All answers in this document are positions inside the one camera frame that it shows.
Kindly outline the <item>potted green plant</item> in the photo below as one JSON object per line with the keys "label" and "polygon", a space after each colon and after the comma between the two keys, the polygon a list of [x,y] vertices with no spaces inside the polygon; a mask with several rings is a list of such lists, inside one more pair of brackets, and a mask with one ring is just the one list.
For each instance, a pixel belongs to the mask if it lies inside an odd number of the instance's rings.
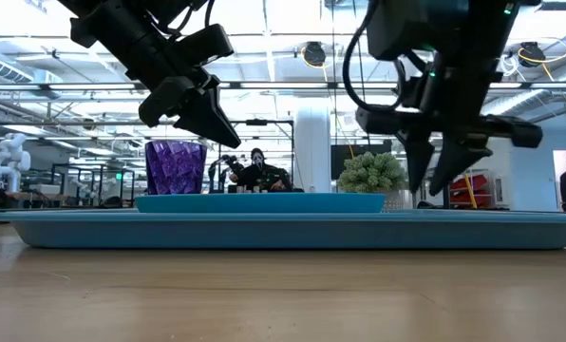
{"label": "potted green plant", "polygon": [[366,152],[344,161],[336,185],[346,193],[385,195],[385,209],[404,209],[406,179],[405,169],[393,155]]}

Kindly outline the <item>blue plastic plate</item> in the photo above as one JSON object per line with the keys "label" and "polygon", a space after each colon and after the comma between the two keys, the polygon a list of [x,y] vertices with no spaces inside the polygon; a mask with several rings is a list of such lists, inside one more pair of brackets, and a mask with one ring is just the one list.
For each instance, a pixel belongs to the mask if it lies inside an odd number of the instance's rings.
{"label": "blue plastic plate", "polygon": [[142,196],[141,213],[379,213],[384,194],[366,193],[233,193]]}

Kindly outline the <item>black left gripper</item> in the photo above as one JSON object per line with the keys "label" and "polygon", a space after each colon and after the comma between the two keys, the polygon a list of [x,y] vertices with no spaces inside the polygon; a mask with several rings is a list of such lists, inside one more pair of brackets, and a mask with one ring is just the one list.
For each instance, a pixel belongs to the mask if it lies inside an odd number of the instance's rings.
{"label": "black left gripper", "polygon": [[127,68],[129,78],[152,90],[139,107],[144,124],[157,126],[162,115],[181,107],[175,128],[239,147],[240,138],[219,105],[219,89],[202,94],[198,87],[209,77],[203,66],[188,65],[171,52],[179,40],[179,34],[156,22],[149,9],[100,10],[100,43]]}

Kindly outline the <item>black frame robot station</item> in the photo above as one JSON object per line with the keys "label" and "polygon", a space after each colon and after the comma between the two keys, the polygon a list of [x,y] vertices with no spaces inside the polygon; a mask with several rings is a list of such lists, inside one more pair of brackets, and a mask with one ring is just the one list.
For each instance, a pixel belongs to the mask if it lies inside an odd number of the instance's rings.
{"label": "black frame robot station", "polygon": [[234,153],[233,150],[223,151],[220,144],[217,148],[217,157],[207,168],[208,177],[208,193],[235,193],[237,188],[241,187],[243,192],[251,191],[259,192],[259,187],[253,190],[247,189],[245,186],[238,186],[230,180],[230,176],[240,169],[252,164],[251,151],[254,148],[262,150],[266,163],[278,168],[283,168],[290,176],[292,191],[293,185],[293,164],[295,158],[294,138],[293,138],[293,121],[273,121],[265,119],[250,119],[246,121],[233,121],[233,125],[241,124],[246,127],[262,127],[274,126],[278,129],[277,134],[260,135],[255,132],[252,136],[241,137],[241,142],[245,146],[240,145],[240,152]]}

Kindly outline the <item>purple faceted plastic cup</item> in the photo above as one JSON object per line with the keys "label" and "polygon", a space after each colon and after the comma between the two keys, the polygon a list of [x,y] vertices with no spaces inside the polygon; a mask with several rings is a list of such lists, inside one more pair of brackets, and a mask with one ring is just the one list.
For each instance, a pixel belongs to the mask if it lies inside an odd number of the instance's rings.
{"label": "purple faceted plastic cup", "polygon": [[144,146],[149,195],[198,194],[207,147],[184,141],[151,141]]}

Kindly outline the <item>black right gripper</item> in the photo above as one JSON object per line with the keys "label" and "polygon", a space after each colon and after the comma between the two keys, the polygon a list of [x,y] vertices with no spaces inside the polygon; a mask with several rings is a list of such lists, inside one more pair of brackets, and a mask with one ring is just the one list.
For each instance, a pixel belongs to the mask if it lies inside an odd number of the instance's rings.
{"label": "black right gripper", "polygon": [[395,135],[406,152],[408,187],[416,193],[434,153],[429,142],[434,132],[443,135],[443,147],[431,178],[429,194],[439,194],[451,181],[493,152],[488,139],[506,138],[518,147],[537,147],[541,128],[515,117],[482,115],[481,106],[493,70],[475,72],[471,68],[436,70],[434,65],[422,77],[403,82],[398,98],[403,106],[416,111],[400,111],[397,106],[372,104],[360,107],[356,120],[369,134]]}

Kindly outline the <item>blue plastic tray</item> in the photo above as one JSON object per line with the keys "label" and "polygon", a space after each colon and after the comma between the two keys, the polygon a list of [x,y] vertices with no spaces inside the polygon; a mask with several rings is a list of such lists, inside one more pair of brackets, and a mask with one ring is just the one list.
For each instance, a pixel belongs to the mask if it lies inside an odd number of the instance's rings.
{"label": "blue plastic tray", "polygon": [[566,214],[396,210],[376,214],[0,212],[32,247],[77,249],[500,249],[566,247]]}

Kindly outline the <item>white building column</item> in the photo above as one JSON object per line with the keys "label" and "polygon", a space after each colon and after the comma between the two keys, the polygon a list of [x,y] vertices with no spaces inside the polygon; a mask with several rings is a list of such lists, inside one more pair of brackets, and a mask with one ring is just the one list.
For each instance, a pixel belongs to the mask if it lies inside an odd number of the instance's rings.
{"label": "white building column", "polygon": [[294,184],[307,193],[330,192],[330,106],[302,104],[294,116]]}

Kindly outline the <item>black frame workcell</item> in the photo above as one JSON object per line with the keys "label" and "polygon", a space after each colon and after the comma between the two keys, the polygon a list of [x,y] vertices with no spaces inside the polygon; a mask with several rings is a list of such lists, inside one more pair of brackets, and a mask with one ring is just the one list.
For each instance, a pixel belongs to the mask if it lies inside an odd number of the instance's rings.
{"label": "black frame workcell", "polygon": [[54,163],[48,184],[57,185],[59,194],[72,198],[73,206],[102,206],[118,198],[121,207],[133,207],[137,191],[136,172],[108,164]]}

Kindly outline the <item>long ceiling light bar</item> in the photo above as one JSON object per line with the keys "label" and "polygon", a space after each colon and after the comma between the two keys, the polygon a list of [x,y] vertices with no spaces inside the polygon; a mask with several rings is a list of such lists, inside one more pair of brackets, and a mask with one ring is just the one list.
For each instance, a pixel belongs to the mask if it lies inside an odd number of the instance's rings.
{"label": "long ceiling light bar", "polygon": [[[336,82],[230,82],[220,83],[221,88],[232,89],[343,89],[342,83]],[[566,89],[566,82],[544,83],[493,83],[491,89]],[[0,84],[0,91],[32,91],[32,90],[146,90],[146,86],[139,83],[103,83],[103,84]]]}

